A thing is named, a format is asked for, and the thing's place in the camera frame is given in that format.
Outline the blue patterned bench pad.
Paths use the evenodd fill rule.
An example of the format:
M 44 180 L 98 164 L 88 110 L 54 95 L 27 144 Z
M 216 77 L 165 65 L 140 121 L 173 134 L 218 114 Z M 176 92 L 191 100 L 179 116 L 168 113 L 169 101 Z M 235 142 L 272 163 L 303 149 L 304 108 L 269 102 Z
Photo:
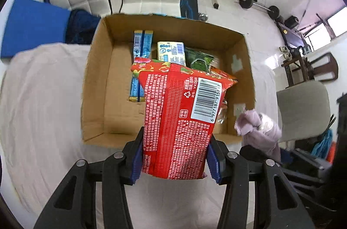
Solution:
M 198 0 L 181 0 L 180 1 L 181 17 L 198 20 Z

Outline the green snack bag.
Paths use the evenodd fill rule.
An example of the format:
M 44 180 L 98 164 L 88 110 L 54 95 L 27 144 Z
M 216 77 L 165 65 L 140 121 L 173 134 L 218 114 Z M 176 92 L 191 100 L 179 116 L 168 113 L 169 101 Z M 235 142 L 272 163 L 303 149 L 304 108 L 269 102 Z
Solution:
M 214 61 L 214 56 L 186 47 L 185 60 L 187 67 L 203 72 L 209 72 L 209 67 Z

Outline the open cardboard box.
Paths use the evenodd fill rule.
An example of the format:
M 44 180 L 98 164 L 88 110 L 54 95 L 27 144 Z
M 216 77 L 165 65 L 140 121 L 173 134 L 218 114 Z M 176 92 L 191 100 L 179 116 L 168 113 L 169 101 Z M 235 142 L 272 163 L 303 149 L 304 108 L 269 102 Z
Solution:
M 152 43 L 180 41 L 214 53 L 223 76 L 169 61 L 132 56 L 137 30 Z M 240 141 L 236 107 L 255 107 L 248 48 L 238 32 L 161 15 L 103 18 L 93 37 L 83 82 L 81 125 L 86 144 L 123 148 L 144 134 L 146 151 L 205 148 L 210 139 Z

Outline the orange sunflower seed bag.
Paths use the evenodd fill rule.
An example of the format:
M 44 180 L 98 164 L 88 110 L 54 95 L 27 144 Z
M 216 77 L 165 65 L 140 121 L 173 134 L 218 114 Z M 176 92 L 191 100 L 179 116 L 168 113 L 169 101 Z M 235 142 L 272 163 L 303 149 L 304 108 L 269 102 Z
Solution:
M 224 78 L 229 79 L 232 82 L 232 85 L 235 85 L 235 84 L 238 83 L 238 80 L 237 80 L 236 77 L 234 77 L 234 76 L 232 76 L 232 75 L 222 71 L 221 69 L 218 69 L 215 66 L 210 66 L 209 72 L 212 75 L 220 76 L 220 77 L 224 77 Z M 226 99 L 223 99 L 223 101 L 222 101 L 222 103 L 220 105 L 218 116 L 217 116 L 217 120 L 216 120 L 216 122 L 218 124 L 222 124 L 226 120 L 227 110 L 228 110 L 228 102 L 227 102 Z

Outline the white blue tissue pack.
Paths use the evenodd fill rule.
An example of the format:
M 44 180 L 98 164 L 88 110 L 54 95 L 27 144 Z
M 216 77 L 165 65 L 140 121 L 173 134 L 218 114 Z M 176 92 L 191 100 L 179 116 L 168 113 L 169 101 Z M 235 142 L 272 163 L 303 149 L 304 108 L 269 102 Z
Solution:
M 186 66 L 183 42 L 160 41 L 157 43 L 158 60 Z

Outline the lilac cloth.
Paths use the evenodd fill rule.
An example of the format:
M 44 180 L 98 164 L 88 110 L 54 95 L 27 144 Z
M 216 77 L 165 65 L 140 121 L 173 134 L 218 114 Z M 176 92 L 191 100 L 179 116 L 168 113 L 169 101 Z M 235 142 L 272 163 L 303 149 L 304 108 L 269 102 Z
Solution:
M 279 140 L 282 130 L 269 116 L 255 109 L 243 111 L 235 121 L 234 128 L 242 137 L 243 146 L 252 146 L 270 159 L 281 161 Z

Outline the dark blue cloth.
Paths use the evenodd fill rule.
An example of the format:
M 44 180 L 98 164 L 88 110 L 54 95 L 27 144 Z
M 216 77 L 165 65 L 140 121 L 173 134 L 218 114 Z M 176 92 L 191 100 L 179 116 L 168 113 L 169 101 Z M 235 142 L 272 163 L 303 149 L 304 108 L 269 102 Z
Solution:
M 92 15 L 84 9 L 72 10 L 66 25 L 65 43 L 90 45 L 100 20 L 100 16 Z

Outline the dark wooden chair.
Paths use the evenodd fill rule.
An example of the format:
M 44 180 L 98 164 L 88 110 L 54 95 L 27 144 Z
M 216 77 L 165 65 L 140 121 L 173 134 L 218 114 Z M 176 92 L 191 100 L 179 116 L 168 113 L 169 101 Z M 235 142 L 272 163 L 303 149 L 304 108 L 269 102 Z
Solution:
M 331 74 L 331 78 L 321 79 L 320 82 L 336 81 L 339 76 L 338 62 L 331 52 L 325 53 L 320 57 L 309 61 L 307 57 L 301 56 L 300 53 L 295 53 L 295 56 L 290 60 L 286 59 L 281 65 L 285 69 L 288 86 L 295 85 L 292 72 L 301 71 L 302 82 L 314 80 L 318 76 Z

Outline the floor barbell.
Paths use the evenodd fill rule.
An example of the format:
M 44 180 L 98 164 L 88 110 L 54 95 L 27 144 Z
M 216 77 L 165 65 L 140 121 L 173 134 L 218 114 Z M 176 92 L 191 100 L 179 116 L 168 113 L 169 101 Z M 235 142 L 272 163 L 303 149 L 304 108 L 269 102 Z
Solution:
M 266 10 L 268 16 L 274 21 L 279 21 L 280 18 L 282 18 L 279 8 L 275 5 L 266 7 L 259 4 L 257 0 L 238 0 L 238 4 L 242 9 L 250 9 L 252 7 L 258 7 L 260 9 Z

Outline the grey table cloth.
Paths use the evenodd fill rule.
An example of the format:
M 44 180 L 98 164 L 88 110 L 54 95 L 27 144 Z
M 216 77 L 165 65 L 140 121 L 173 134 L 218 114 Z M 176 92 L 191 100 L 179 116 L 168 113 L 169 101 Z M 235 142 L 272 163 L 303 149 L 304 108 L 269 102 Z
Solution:
M 38 217 L 77 160 L 114 149 L 82 140 L 82 84 L 90 47 L 55 43 L 18 53 L 1 89 L 1 146 L 21 204 Z M 163 180 L 141 174 L 126 197 L 135 228 L 216 228 L 225 188 L 211 177 Z

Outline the blue foam mat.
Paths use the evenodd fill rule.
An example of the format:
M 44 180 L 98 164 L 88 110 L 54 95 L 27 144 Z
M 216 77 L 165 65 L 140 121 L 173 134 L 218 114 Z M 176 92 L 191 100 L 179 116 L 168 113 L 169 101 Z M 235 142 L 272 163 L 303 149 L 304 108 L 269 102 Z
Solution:
M 70 10 L 36 0 L 14 0 L 2 38 L 1 58 L 50 43 L 64 43 Z

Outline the grey upholstered chair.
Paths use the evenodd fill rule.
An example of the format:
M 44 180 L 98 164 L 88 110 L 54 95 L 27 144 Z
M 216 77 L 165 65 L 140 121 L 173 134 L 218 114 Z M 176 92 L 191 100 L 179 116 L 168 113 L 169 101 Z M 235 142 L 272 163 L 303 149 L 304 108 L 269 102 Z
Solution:
M 280 142 L 316 137 L 329 125 L 331 110 L 326 87 L 310 80 L 277 92 Z

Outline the red snack bag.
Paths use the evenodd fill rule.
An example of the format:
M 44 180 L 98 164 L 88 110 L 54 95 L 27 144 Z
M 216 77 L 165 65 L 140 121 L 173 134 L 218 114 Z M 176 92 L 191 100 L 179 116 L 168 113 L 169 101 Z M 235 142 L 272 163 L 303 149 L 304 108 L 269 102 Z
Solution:
M 176 63 L 135 58 L 145 94 L 142 171 L 169 180 L 204 175 L 208 144 L 232 82 Z

